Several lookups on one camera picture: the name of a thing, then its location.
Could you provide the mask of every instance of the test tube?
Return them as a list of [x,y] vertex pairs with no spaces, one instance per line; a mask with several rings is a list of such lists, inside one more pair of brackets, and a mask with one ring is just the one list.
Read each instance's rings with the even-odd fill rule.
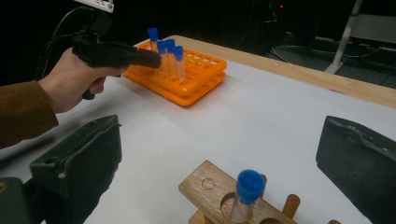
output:
[[264,188],[264,178],[256,171],[244,170],[239,174],[230,214],[231,222],[244,223],[251,218],[254,205]]
[[176,74],[176,59],[175,55],[173,52],[173,48],[176,46],[175,39],[166,39],[164,40],[167,44],[167,56],[168,56],[168,71],[169,71],[169,76],[172,81],[177,80],[177,74]]
[[178,77],[178,82],[180,84],[186,84],[186,72],[184,68],[184,51],[182,46],[175,46],[173,48],[176,62],[176,73]]
[[157,49],[157,42],[158,40],[158,29],[153,27],[148,29],[148,37],[149,37],[149,44],[151,47],[151,50],[154,50],[155,52],[158,52]]
[[156,73],[162,77],[168,77],[168,58],[166,55],[166,47],[167,44],[165,41],[160,40],[157,42],[158,53],[161,56],[161,65],[160,68],[156,69]]

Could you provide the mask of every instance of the brown sleeve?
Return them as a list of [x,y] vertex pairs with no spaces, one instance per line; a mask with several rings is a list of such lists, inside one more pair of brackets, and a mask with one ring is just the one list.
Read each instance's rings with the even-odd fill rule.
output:
[[36,81],[0,87],[0,148],[37,137],[57,125]]

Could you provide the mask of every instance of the person's hand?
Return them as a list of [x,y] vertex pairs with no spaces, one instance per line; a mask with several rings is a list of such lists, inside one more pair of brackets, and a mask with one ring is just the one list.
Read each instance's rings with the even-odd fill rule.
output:
[[127,68],[90,67],[72,49],[67,49],[52,71],[38,83],[47,94],[55,113],[66,112],[82,100],[82,93],[89,90],[93,94],[104,90],[108,76],[118,76]]

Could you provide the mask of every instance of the blue cap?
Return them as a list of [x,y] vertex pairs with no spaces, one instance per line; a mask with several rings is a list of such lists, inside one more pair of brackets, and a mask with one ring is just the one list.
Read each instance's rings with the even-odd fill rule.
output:
[[242,171],[236,181],[236,193],[239,195],[241,203],[252,204],[262,194],[265,188],[265,180],[256,171]]
[[174,52],[176,61],[178,61],[178,62],[183,61],[183,53],[184,53],[184,51],[183,51],[183,47],[182,46],[175,46],[173,48],[173,52]]
[[158,29],[157,28],[149,28],[148,29],[148,37],[151,41],[158,40]]
[[166,53],[166,47],[167,47],[167,44],[166,44],[165,41],[160,40],[160,41],[157,42],[157,49],[158,49],[158,52],[160,54],[165,54]]
[[173,53],[173,48],[176,45],[175,39],[166,39],[165,42],[168,45],[168,53]]

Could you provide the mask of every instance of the dark background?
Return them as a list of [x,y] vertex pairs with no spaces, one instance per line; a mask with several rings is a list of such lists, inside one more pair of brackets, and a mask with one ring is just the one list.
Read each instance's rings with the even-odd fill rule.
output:
[[[309,47],[315,36],[340,40],[354,0],[131,1],[114,0],[108,34],[134,45],[157,27],[160,38],[184,35],[232,49],[263,55],[288,31]],[[62,17],[83,6],[73,0],[13,0],[0,9],[0,86],[32,80],[38,57]],[[396,16],[396,1],[366,0],[362,12]],[[64,27],[73,34],[86,20]],[[52,66],[72,44],[57,42]]]

